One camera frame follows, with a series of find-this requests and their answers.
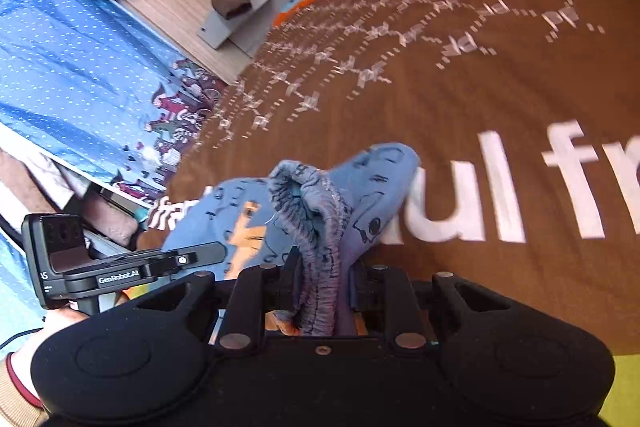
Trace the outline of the left forearm sleeve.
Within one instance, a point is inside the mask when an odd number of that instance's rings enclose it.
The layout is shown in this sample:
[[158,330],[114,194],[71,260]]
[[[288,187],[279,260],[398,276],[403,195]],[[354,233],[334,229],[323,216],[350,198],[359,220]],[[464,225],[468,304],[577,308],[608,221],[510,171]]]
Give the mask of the left forearm sleeve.
[[49,415],[40,399],[25,386],[14,369],[14,352],[1,361],[1,425],[42,426]]

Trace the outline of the person's left hand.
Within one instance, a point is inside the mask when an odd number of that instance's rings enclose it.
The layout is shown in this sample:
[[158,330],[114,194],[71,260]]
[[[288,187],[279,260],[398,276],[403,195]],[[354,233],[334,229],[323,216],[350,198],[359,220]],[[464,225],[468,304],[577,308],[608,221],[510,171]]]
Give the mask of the person's left hand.
[[9,363],[12,375],[20,383],[18,389],[26,391],[29,398],[40,399],[38,391],[32,383],[32,359],[36,351],[54,334],[87,319],[87,314],[72,308],[61,308],[47,312],[42,329],[30,334],[21,349],[10,356]]

